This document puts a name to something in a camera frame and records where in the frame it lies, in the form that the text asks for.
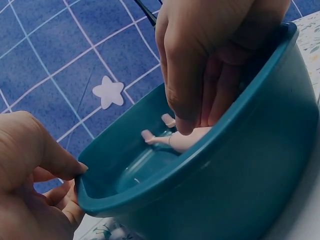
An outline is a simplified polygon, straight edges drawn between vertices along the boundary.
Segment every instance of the pink doll body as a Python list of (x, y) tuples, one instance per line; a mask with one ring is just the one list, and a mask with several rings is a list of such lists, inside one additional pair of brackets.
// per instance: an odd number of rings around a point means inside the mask
[[(168, 128), (173, 128), (176, 125), (176, 121), (169, 114), (164, 114), (161, 118)], [(187, 136), (182, 135), (178, 131), (169, 136), (154, 136), (149, 130), (142, 131), (141, 135), (144, 141), (149, 145), (161, 143), (171, 146), (178, 153), (183, 153), (206, 135), (211, 128), (211, 126), (197, 127)]]

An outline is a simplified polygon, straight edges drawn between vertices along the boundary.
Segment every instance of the white star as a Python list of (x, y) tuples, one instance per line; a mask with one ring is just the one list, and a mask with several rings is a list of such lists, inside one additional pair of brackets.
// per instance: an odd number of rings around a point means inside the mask
[(95, 86), (92, 92), (97, 97), (101, 98), (102, 109), (107, 109), (112, 103), (122, 106), (124, 99), (121, 92), (124, 89), (122, 82), (112, 82), (108, 76), (102, 78), (102, 84)]

